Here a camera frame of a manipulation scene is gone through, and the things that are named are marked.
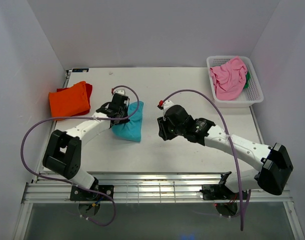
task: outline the orange cloth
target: orange cloth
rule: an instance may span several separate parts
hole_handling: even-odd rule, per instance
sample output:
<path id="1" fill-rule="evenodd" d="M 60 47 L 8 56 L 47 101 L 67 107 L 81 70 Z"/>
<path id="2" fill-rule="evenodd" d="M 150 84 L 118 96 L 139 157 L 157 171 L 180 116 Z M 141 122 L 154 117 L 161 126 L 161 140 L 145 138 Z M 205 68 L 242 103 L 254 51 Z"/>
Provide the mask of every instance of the orange cloth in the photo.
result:
<path id="1" fill-rule="evenodd" d="M 53 117 L 70 117 L 91 108 L 85 81 L 78 82 L 63 91 L 50 92 L 48 97 Z"/>

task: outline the teal folded cloth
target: teal folded cloth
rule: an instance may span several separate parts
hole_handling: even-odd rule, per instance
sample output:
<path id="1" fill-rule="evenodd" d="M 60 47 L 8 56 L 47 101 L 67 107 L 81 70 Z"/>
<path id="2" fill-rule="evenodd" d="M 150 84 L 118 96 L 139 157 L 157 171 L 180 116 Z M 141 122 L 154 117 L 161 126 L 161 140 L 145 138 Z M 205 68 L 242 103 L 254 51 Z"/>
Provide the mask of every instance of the teal folded cloth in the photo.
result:
<path id="1" fill-rule="evenodd" d="M 133 102 L 128 106 L 128 115 L 132 114 L 137 107 L 137 102 Z M 139 102 L 139 108 L 129 118 L 129 122 L 120 125 L 112 126 L 112 132 L 122 139 L 140 142 L 142 140 L 142 122 L 143 122 L 143 107 L 144 103 L 142 101 Z"/>

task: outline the pink towel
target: pink towel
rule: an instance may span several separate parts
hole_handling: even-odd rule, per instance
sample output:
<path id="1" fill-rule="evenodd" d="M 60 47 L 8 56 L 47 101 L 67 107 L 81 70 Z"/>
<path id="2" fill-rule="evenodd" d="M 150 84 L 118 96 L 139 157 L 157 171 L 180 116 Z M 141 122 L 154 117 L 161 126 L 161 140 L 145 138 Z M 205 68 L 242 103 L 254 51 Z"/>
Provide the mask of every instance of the pink towel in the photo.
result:
<path id="1" fill-rule="evenodd" d="M 219 100 L 234 100 L 246 84 L 247 67 L 239 56 L 210 68 L 214 91 Z"/>

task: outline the gray wall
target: gray wall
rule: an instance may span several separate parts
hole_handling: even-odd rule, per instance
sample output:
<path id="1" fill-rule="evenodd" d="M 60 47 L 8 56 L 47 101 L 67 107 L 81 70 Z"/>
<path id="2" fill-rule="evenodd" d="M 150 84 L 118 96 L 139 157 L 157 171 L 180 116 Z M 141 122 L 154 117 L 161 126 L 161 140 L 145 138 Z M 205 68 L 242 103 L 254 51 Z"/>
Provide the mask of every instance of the gray wall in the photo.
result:
<path id="1" fill-rule="evenodd" d="M 265 98 L 255 114 L 265 142 L 288 149 L 289 183 L 305 234 L 305 1 L 280 1 L 250 58 Z"/>
<path id="2" fill-rule="evenodd" d="M 279 1 L 28 0 L 66 70 L 250 56 Z"/>
<path id="3" fill-rule="evenodd" d="M 65 72 L 26 0 L 0 0 L 0 240 L 12 238 L 26 181 L 21 140 L 49 117 L 48 92 Z M 25 156 L 34 169 L 49 125 L 34 131 Z"/>

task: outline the white table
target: white table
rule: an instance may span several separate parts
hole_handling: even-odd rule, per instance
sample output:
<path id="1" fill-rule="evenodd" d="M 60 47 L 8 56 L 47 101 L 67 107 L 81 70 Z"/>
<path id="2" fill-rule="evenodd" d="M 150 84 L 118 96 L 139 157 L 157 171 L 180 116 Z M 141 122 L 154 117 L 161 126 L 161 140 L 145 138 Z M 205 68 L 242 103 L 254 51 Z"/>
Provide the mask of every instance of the white table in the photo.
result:
<path id="1" fill-rule="evenodd" d="M 91 173 L 221 173 L 235 171 L 232 156 L 219 150 L 188 142 L 183 137 L 163 141 L 157 118 L 162 111 L 156 106 L 169 94 L 180 89 L 195 89 L 212 96 L 205 67 L 90 68 L 89 72 L 71 73 L 68 87 L 86 81 L 93 86 L 91 116 L 103 103 L 111 100 L 111 88 L 126 85 L 133 88 L 144 102 L 140 143 L 114 136 L 111 130 L 95 137 L 83 149 L 81 166 Z M 126 91 L 130 102 L 136 99 Z M 215 109 L 201 96 L 184 92 L 171 98 L 182 105 L 193 118 L 206 118 L 223 126 Z M 250 108 L 222 108 L 230 133 L 259 142 Z M 81 120 L 65 120 L 56 129 L 67 130 Z M 240 161 L 241 170 L 252 169 Z"/>

